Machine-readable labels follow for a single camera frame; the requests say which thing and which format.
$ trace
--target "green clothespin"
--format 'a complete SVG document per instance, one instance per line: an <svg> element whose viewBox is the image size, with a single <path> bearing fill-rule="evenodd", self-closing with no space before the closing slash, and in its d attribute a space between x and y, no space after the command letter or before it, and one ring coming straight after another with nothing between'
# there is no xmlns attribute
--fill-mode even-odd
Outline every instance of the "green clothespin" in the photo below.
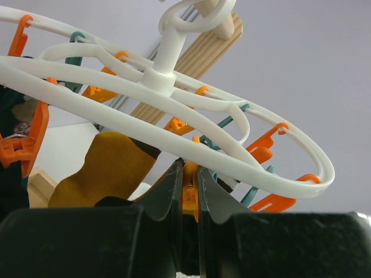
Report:
<svg viewBox="0 0 371 278"><path fill-rule="evenodd" d="M72 33L70 42L82 42L82 41L76 40L77 36L80 36L81 38L85 39L84 34L77 31L77 32ZM82 57L68 57L66 58L66 61L65 61L66 64L77 65L79 67L81 66L81 62L82 62ZM79 93L83 86L83 84L77 84L74 82L65 82L65 83L66 83L66 87L69 88L74 93Z"/></svg>
<svg viewBox="0 0 371 278"><path fill-rule="evenodd" d="M274 167L269 166L266 169L267 172L273 174L274 173ZM256 187L251 187L249 192L245 195L245 197L242 198L241 204L243 204L245 207L250 206L252 200L255 198L255 195L257 193L258 189Z"/></svg>
<svg viewBox="0 0 371 278"><path fill-rule="evenodd" d="M249 104L245 104L243 106L240 107L240 109L245 112L248 108L250 108L250 105ZM228 116L226 117L224 120L222 120L220 123L218 123L218 126L221 127L221 128L224 128L225 126L229 125L231 122L233 122L233 118L231 116ZM211 141L210 139L208 139L205 135L201 136L199 141L201 143L206 143L206 145L211 148L211 149L214 149L215 151L218 151L220 148L214 144L213 141Z"/></svg>

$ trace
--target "white ceiling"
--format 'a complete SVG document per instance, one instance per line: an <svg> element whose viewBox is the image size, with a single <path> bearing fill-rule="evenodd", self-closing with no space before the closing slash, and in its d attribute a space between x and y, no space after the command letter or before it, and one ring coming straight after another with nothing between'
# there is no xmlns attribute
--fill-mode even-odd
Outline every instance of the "white ceiling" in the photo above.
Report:
<svg viewBox="0 0 371 278"><path fill-rule="evenodd" d="M175 2L0 0L0 5L64 21L146 56L159 42L159 17ZM328 154L335 166L335 182L322 196L300 200L292 211L371 214L371 1L238 0L235 11L243 21L243 37L202 80L283 116ZM0 50L7 53L16 26L0 23L0 28ZM30 56L66 41L38 30L27 33L24 53ZM187 45L194 38L190 36ZM84 65L101 68L93 61ZM123 110L130 112L133 103ZM208 115L216 122L225 117ZM249 120L250 142L270 128ZM236 130L228 128L238 137ZM269 164L278 174L296 179L315 173L314 164L294 142L285 136L276 136L275 142ZM161 155L145 181L153 183L173 158ZM235 195L241 198L247 190L241 185Z"/></svg>

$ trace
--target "yellow sock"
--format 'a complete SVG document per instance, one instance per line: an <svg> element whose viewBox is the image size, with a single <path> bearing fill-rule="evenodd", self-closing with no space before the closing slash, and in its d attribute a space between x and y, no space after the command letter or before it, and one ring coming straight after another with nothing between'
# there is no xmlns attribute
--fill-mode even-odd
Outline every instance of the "yellow sock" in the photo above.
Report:
<svg viewBox="0 0 371 278"><path fill-rule="evenodd" d="M128 199L160 153L121 133L99 133L80 171L58 184L48 207L94 207L107 196Z"/></svg>

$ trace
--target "clothes drying hanger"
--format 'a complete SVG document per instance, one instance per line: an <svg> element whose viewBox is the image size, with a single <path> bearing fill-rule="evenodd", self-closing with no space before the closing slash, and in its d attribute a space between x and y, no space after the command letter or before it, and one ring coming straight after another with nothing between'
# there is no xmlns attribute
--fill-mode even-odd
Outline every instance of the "clothes drying hanger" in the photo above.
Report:
<svg viewBox="0 0 371 278"><path fill-rule="evenodd" d="M21 61L21 59L13 57L1 57L0 81L1 83L6 82L7 86L24 94L40 99L79 116L83 116L84 118L90 119L101 125L122 132L127 136L153 145L163 151L181 156L187 160L192 160L199 165L226 174L265 191L293 198L318 196L332 183L334 179L334 170L330 160L323 150L321 150L320 147L302 131L276 114L254 103L250 103L242 98L208 86L203 82L188 78L185 75L173 72L173 67L179 56L187 32L198 32L212 29L216 24L218 25L224 20L223 16L230 14L234 5L234 1L222 0L216 6L214 12L203 20L197 23L181 22L181 20L176 16L178 9L185 7L186 4L190 5L190 3L195 2L196 1L182 1L179 4L174 5L165 13L162 20L160 20L160 29L163 32L163 38L159 48L159 54L154 62L128 52L129 58L126 59L127 63L140 69L144 68L144 74L138 83L120 78L119 72L116 72L118 76L112 76L91 69L78 68L73 65L65 65L40 59L32 61L31 63L30 61ZM19 10L5 7L0 8L1 20L17 22L23 15L25 15L25 12ZM32 27L53 31L64 36L70 36L73 32L79 31L69 25L38 15L31 15L34 18L34 20L30 22ZM117 64L118 70L124 69L123 64L113 57L114 53L117 53L122 49L96 38L85 31L82 32L85 34L87 41L95 42L95 44L98 45L96 49L100 48L103 50L101 52L102 54L98 54L101 55L100 58L103 60L106 59L106 55L103 54L104 51L106 51L106 54L108 55L107 62L109 62L109 65L105 64L105 66L108 66L108 68L111 66L115 67L115 64L119 63ZM76 43L71 45L76 47L80 44ZM76 56L83 57L84 55L75 53L72 57ZM227 154L216 152L203 144L196 144L190 140L171 134L166 130L152 126L151 124L133 119L132 117L112 108L105 107L97 102L76 95L65 87L48 84L40 79L44 75L52 75L54 78L59 79L61 77L62 80L70 82L79 82L102 87L127 96L130 96L129 94L136 94L134 98L138 100L144 98L145 101L151 103L151 105L156 103L159 109L162 109L191 124L197 130L208 136ZM16 82L19 79L24 80L24 82L19 84L21 82ZM176 82L192 90L196 90L201 86L208 86L209 92L205 92L206 97L196 96L185 92L184 90L175 89L174 84ZM219 100L211 100L207 97L218 98ZM186 107L186 105L189 105L202 108L203 105L208 105L211 101L217 101L217 103L220 104L220 107L222 107L223 105L221 100L229 101L230 110L236 108L235 115L231 115L236 122L241 121L236 118L236 115L240 115L241 113L237 103L241 105L248 103L250 105L250 108L247 109L248 113L256 115L272 124L278 122L287 123L289 129L285 129L284 131L289 137L299 142L302 147L309 152L319 168L318 175L322 182L314 185L308 182L291 181L266 172L241 146L241 142L245 140L244 137L246 137L246 134L248 135L249 131L247 120L245 121L246 134L242 137L241 142L234 140L232 145L227 145L227 143L232 141L230 139L232 137L230 137L229 134L223 133L216 124L211 123L210 120L207 120L196 111ZM222 134L223 140L216 138L214 131L216 131L217 135Z"/></svg>

